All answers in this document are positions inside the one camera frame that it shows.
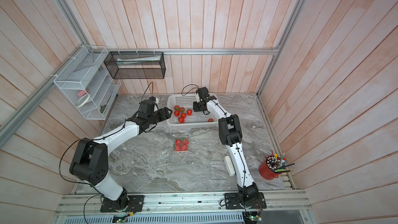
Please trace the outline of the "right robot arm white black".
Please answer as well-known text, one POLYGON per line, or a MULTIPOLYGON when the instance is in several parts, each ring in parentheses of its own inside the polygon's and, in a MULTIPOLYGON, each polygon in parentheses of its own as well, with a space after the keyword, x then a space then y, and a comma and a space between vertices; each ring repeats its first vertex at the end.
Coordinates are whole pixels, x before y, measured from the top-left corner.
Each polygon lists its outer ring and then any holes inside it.
POLYGON ((258 200, 259 191, 243 153, 243 133, 239 117, 222 107, 217 98, 209 94, 207 88, 199 88, 195 93, 194 111, 209 112, 218 120, 219 139, 228 150, 235 170, 239 202, 243 206, 249 206, 258 200))

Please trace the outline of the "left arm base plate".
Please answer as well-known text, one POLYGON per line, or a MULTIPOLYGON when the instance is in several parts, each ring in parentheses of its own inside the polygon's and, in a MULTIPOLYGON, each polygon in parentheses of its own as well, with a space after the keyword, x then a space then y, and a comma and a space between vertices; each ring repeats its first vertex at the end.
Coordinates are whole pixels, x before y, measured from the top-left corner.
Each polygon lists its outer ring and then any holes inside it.
POLYGON ((141 212, 143 208, 144 195, 122 195, 118 200, 111 201, 107 198, 103 200, 101 213, 112 212, 141 212))

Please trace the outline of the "clear plastic clamshell container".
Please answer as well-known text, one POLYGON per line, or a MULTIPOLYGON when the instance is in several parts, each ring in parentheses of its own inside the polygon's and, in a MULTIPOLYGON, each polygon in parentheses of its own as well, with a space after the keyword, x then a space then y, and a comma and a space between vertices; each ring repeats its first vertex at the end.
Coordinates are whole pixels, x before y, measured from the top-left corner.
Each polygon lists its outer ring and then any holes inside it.
MULTIPOLYGON (((185 139, 186 139, 186 138, 185 138, 185 139)), ((180 139, 180 140, 183 141, 184 139, 180 139)), ((176 141, 175 141, 175 142, 176 142, 176 141)), ((181 145, 184 145, 184 144, 182 143, 181 145)), ((180 146, 181 146, 181 145, 180 145, 180 146)), ((176 151, 176 150, 175 150, 175 147, 176 147, 176 146, 177 146, 177 145, 174 143, 174 151, 176 151)), ((187 145, 187 146, 189 147, 189 145, 187 145)), ((187 151, 187 150, 186 150, 186 151, 187 151)), ((176 152, 184 152, 184 151, 181 150, 181 151, 176 151, 176 152)))

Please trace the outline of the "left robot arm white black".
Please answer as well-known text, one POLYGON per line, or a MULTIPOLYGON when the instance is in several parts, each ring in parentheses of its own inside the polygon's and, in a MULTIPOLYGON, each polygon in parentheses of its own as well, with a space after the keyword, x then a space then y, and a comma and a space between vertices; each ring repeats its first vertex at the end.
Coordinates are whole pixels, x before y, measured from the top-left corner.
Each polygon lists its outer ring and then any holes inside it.
POLYGON ((81 139, 77 143, 69 173, 89 183, 106 199, 117 201, 125 189, 109 174, 108 156, 126 141, 150 132, 159 122, 171 118, 173 111, 158 108, 153 100, 143 100, 132 117, 114 130, 94 139, 81 139))

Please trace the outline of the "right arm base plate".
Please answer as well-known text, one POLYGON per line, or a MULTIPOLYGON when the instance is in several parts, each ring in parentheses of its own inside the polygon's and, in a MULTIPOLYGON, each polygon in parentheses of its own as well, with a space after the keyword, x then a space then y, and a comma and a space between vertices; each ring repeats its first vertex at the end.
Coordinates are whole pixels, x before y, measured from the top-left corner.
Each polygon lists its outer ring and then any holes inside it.
POLYGON ((259 192, 257 196, 253 198, 245 198, 241 196, 238 192, 225 193, 224 201, 226 203, 226 209, 259 209, 263 210, 267 208, 264 194, 259 192))

